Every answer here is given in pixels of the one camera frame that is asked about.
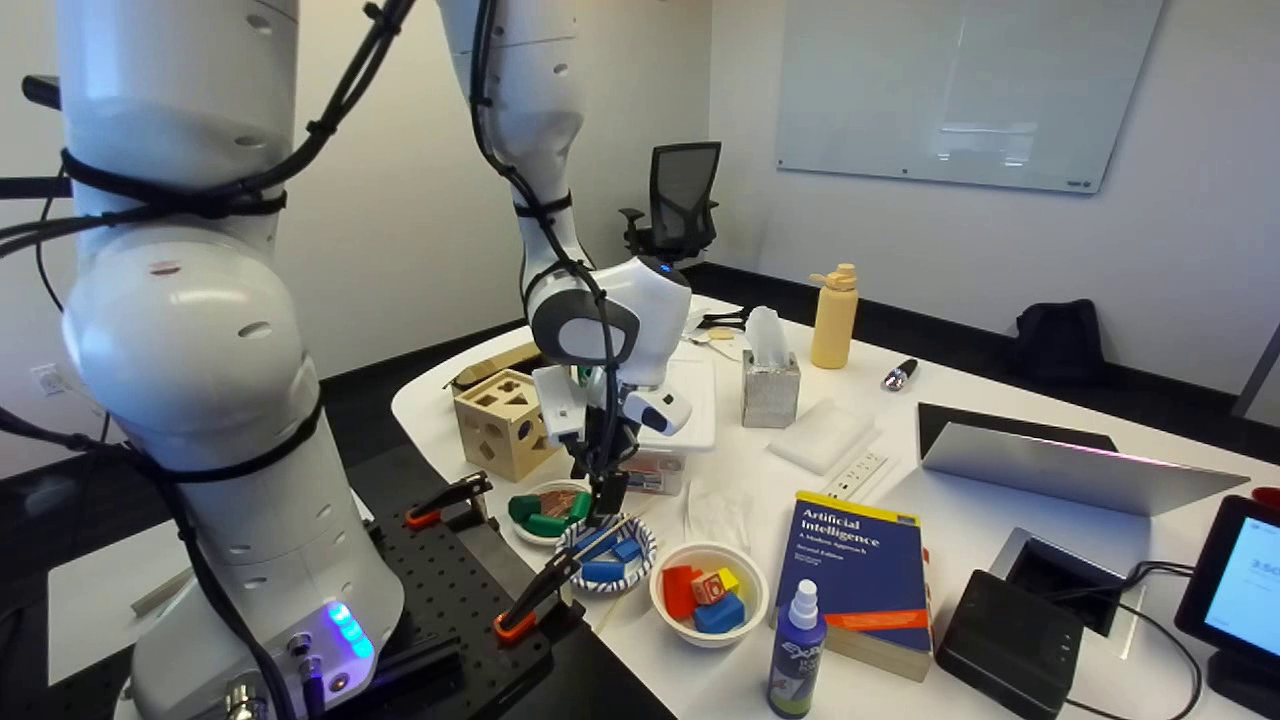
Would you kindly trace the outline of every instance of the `whiteboard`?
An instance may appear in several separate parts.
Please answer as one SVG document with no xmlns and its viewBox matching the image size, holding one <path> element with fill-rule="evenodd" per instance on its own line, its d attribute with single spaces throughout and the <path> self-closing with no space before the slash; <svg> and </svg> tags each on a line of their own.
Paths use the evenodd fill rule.
<svg viewBox="0 0 1280 720">
<path fill-rule="evenodd" d="M 776 169 L 1101 193 L 1164 0 L 790 0 Z"/>
</svg>

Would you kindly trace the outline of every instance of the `tablet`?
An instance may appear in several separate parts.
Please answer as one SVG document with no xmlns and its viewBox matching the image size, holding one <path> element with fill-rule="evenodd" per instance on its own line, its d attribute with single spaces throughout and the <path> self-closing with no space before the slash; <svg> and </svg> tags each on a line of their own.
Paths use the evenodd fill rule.
<svg viewBox="0 0 1280 720">
<path fill-rule="evenodd" d="M 1178 626 L 1221 651 L 1280 662 L 1280 513 L 1230 496 L 1178 607 Z"/>
</svg>

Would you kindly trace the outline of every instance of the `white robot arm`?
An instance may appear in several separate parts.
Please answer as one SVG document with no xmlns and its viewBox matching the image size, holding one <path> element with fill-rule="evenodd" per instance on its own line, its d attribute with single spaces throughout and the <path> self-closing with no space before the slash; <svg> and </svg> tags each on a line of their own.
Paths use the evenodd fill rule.
<svg viewBox="0 0 1280 720">
<path fill-rule="evenodd" d="M 409 9 L 386 0 L 375 25 Z M 568 10 L 555 0 L 440 0 L 440 10 L 477 138 L 518 187 L 534 334 L 603 387 L 575 447 L 616 509 L 622 409 L 665 377 L 689 287 L 644 258 L 598 274 L 586 264 L 568 210 L 579 126 Z M 136 181 L 173 199 L 148 223 L 81 235 L 64 312 L 84 387 L 148 456 L 200 559 L 200 582 L 136 644 L 122 714 L 205 714 L 246 682 L 267 688 L 271 714 L 316 714 L 367 688 L 406 612 L 271 264 L 297 25 L 297 0 L 62 0 L 78 207 L 139 207 Z M 209 207 L 209 187 L 246 177 L 262 181 L 250 210 Z"/>
</svg>

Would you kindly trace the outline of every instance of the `white table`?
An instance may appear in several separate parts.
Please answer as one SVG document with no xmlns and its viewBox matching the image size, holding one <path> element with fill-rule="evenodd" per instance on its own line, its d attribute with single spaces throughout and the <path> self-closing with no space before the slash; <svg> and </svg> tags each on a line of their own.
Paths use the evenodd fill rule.
<svg viewBox="0 0 1280 720">
<path fill-rule="evenodd" d="M 795 354 L 810 349 L 810 327 L 790 324 L 790 345 Z M 414 442 L 424 452 L 424 461 L 456 481 L 471 471 L 463 465 L 463 447 L 454 425 L 454 397 L 450 378 L 483 359 L 501 349 L 513 349 L 529 341 L 523 331 L 495 334 L 490 345 L 477 345 L 409 387 L 395 391 L 392 414 L 406 425 Z M 740 426 L 740 362 L 732 359 L 740 345 L 724 345 L 727 352 L 707 352 L 698 345 L 683 345 L 677 359 L 707 359 L 718 373 L 718 400 L 706 411 L 718 411 L 718 447 L 689 452 L 683 461 L 683 493 L 680 496 L 627 496 L 624 513 L 639 514 L 659 543 L 680 538 L 732 538 L 744 552 L 760 559 L 760 568 L 776 578 L 781 547 L 790 533 L 790 513 L 795 498 L 795 489 L 826 489 L 826 476 L 810 476 L 806 468 L 781 461 L 767 452 L 767 440 L 776 433 L 764 426 Z M 891 465 L 861 493 L 866 498 L 891 498 L 899 496 L 899 485 L 915 471 L 915 400 L 928 404 L 951 404 L 951 409 L 975 409 L 998 414 L 1020 414 L 1042 425 L 1064 425 L 1064 426 L 1090 426 L 1109 433 L 1123 452 L 1171 461 L 1171 465 L 1197 465 L 1197 468 L 1221 468 L 1251 476 L 1251 485 L 1280 485 L 1277 465 L 1259 465 L 1235 452 L 1221 452 L 1208 442 L 1193 442 L 1168 433 L 1153 433 L 1145 425 L 1130 425 L 1104 411 L 1090 411 L 1078 404 L 1062 404 L 1038 391 L 1020 391 L 1009 382 L 994 382 L 969 373 L 951 373 L 939 362 L 919 362 L 910 391 L 880 391 L 880 377 L 898 366 L 903 354 L 856 345 L 852 362 L 845 373 L 815 373 L 806 362 L 799 378 L 799 411 L 821 404 L 826 397 L 840 397 L 845 404 L 861 404 L 877 411 L 877 425 L 891 436 Z M 513 493 L 529 493 L 537 481 L 564 476 L 564 461 L 548 461 L 534 481 L 508 485 L 495 481 L 495 505 L 491 513 L 504 514 L 504 498 Z M 1200 498 L 1178 513 L 1164 513 L 1153 521 L 1153 557 L 1164 559 L 1197 559 L 1200 538 L 1217 514 L 1217 498 Z M 939 547 L 936 538 L 957 534 L 973 528 L 973 521 L 951 513 L 926 513 L 926 543 L 934 543 L 934 591 L 936 607 L 957 605 L 963 575 L 973 562 L 998 559 L 1000 547 L 969 543 L 969 547 Z M 541 568 L 548 559 L 548 547 L 529 547 L 513 534 L 504 522 L 508 543 Z M 1090 557 L 1097 562 L 1101 547 L 1091 543 L 1091 528 L 1079 528 L 1078 534 L 1054 534 L 1062 547 Z M 1184 578 L 1149 578 L 1140 605 L 1171 626 L 1171 612 L 1180 605 Z M 588 625 L 598 634 L 677 712 L 677 714 L 773 714 L 764 705 L 764 666 L 773 651 L 773 626 L 751 632 L 744 644 L 727 651 L 698 651 L 680 644 L 659 616 L 650 607 L 650 591 L 636 587 L 622 599 L 586 599 Z M 1117 616 L 1111 638 L 1090 638 L 1079 666 L 1078 666 L 1078 691 L 1090 705 L 1101 705 L 1109 712 L 1123 714 L 1171 714 L 1189 696 L 1189 666 L 1184 659 L 1145 625 L 1123 625 Z M 826 655 L 821 688 L 815 688 L 815 720 L 821 714 L 1006 714 L 1000 705 L 973 691 L 969 682 L 951 680 L 948 671 L 934 666 L 926 682 L 890 675 L 880 666 L 867 666 L 861 659 Z M 1221 698 L 1206 688 L 1197 714 L 1246 714 L 1246 706 Z"/>
</svg>

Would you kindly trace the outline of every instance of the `yellow bottle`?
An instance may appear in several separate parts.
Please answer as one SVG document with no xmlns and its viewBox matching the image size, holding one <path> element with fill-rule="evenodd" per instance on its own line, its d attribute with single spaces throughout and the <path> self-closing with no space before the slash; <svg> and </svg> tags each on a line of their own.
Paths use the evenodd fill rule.
<svg viewBox="0 0 1280 720">
<path fill-rule="evenodd" d="M 845 366 L 848 362 L 848 341 L 856 318 L 856 269 L 837 264 L 826 274 L 826 287 L 815 297 L 815 318 L 814 318 L 814 366 Z"/>
</svg>

